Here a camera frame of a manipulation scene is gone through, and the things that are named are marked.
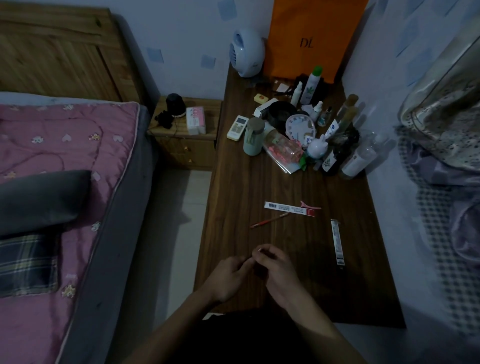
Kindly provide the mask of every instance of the wooden headboard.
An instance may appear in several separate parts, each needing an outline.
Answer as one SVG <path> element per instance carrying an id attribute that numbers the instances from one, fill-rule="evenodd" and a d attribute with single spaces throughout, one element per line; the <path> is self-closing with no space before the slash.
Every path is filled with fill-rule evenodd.
<path id="1" fill-rule="evenodd" d="M 148 103 L 103 8 L 0 1 L 0 91 Z"/>

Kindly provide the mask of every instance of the orange paper bag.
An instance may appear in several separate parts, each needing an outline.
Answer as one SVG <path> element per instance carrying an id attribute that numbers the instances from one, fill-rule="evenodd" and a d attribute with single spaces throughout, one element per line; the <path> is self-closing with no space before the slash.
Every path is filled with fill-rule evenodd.
<path id="1" fill-rule="evenodd" d="M 333 83 L 368 0 L 275 0 L 264 74 L 294 79 L 323 67 Z"/>

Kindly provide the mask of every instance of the person's left hand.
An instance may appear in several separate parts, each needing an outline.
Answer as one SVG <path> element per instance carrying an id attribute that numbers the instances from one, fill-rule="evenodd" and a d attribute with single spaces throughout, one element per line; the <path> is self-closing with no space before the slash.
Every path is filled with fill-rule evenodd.
<path id="1" fill-rule="evenodd" d="M 245 260 L 243 256 L 223 259 L 200 289 L 209 295 L 213 303 L 226 302 L 237 293 L 254 263 L 253 258 Z"/>

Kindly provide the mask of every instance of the pink bedding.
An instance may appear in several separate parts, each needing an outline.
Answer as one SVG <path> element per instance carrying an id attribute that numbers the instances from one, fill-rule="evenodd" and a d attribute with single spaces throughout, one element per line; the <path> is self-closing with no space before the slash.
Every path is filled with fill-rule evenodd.
<path id="1" fill-rule="evenodd" d="M 137 103 L 0 105 L 0 183 L 37 173 L 92 171 L 85 209 L 61 237 L 60 289 L 0 299 L 2 364 L 57 359 L 105 209 L 130 160 L 138 112 Z"/>

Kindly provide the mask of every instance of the plaid pillow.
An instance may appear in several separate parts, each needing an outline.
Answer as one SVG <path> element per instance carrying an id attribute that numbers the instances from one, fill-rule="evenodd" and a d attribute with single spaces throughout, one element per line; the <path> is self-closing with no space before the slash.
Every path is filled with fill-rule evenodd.
<path id="1" fill-rule="evenodd" d="M 0 297 L 58 289 L 58 230 L 0 237 Z"/>

